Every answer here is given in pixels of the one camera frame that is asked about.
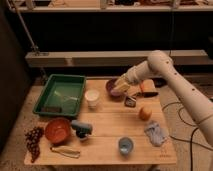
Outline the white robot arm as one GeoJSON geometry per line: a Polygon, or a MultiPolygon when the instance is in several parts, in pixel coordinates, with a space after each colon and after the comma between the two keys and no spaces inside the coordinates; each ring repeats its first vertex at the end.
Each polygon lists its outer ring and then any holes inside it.
{"type": "Polygon", "coordinates": [[[147,60],[131,67],[115,82],[112,92],[125,92],[143,80],[161,76],[179,98],[206,141],[213,147],[213,103],[173,66],[173,60],[161,50],[151,51],[147,60]]]}

